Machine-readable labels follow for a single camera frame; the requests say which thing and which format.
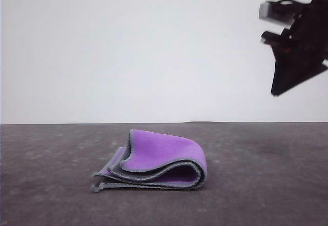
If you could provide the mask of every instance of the towel fold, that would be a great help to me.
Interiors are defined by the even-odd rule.
[[[196,189],[207,177],[206,159],[194,141],[143,130],[130,130],[128,143],[117,149],[95,176],[93,192],[110,188]]]

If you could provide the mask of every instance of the white backdrop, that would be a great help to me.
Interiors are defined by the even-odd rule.
[[[327,121],[328,73],[270,95],[264,1],[2,0],[2,123]]]

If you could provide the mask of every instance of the purple towel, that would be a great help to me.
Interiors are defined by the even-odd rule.
[[[93,192],[109,188],[196,189],[207,177],[202,148],[194,141],[143,130],[130,130],[126,147],[117,149],[95,176]]]

